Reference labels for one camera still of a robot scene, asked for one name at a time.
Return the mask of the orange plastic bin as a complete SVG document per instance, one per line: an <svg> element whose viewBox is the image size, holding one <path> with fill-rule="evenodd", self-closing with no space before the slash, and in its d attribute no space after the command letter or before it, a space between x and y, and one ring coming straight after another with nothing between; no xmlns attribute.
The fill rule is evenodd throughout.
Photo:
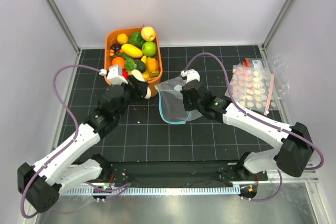
<svg viewBox="0 0 336 224"><path fill-rule="evenodd" d="M106 70L109 70L111 66L112 60L110 58L109 51L110 51L111 46L117 42L117 35L125 33L128 37L130 37L134 32L140 32L142 28L143 28L142 26L121 28L121 29L112 31L107 35L106 42L105 42L105 51L104 51L104 68ZM149 88L151 90L151 97L154 97L155 95L157 95L158 91L156 90L155 85L161 82L161 77L163 74L163 64L162 64L159 39L156 37L154 39L154 42L157 45L156 60L159 63L159 75L155 77L154 79L151 79L150 81L148 81Z"/></svg>

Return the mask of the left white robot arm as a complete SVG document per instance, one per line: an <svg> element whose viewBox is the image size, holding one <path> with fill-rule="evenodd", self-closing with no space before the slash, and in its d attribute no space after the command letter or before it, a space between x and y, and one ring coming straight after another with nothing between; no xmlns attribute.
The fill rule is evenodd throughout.
<svg viewBox="0 0 336 224"><path fill-rule="evenodd" d="M49 210L61 194L77 185L94 179L99 182L109 180L111 165L100 154L75 167L71 164L118 126L132 102L150 96L149 85L139 71L131 71L127 79L113 77L112 85L102 94L98 106L82 123L75 123L75 131L70 137L34 164L23 163L18 168L17 186L22 195L22 215L33 217L25 213L26 202L41 214Z"/></svg>

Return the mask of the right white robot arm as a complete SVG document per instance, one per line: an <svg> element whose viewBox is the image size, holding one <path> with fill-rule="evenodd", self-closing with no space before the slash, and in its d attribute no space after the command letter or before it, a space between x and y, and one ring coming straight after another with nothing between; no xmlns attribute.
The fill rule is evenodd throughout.
<svg viewBox="0 0 336 224"><path fill-rule="evenodd" d="M308 128L277 122L246 109L225 95L212 95L200 82L192 81L181 89L186 111L198 111L209 120L237 127L263 140L272 148L262 152L246 152L239 159L236 173L248 180L254 174L280 170L300 177L313 154Z"/></svg>

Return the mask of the clear blue zip bag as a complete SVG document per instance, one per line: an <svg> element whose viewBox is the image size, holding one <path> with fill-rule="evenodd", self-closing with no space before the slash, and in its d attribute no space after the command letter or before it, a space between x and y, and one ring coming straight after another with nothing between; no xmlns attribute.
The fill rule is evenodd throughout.
<svg viewBox="0 0 336 224"><path fill-rule="evenodd" d="M186 80L182 77L176 77L154 86L159 95L160 116L168 124L185 124L202 117L202 114L197 110L186 111L184 109L181 90L185 84Z"/></svg>

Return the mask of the white radish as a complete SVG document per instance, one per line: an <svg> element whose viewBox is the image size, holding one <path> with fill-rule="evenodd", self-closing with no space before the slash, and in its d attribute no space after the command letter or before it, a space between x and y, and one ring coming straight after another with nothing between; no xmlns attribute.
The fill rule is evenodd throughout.
<svg viewBox="0 0 336 224"><path fill-rule="evenodd" d="M143 75L142 75L142 73L140 71L138 71L138 70L135 69L135 70L132 70L130 72L130 75L131 74L134 75L139 81L145 81L145 79L144 79L144 77L143 77Z"/></svg>

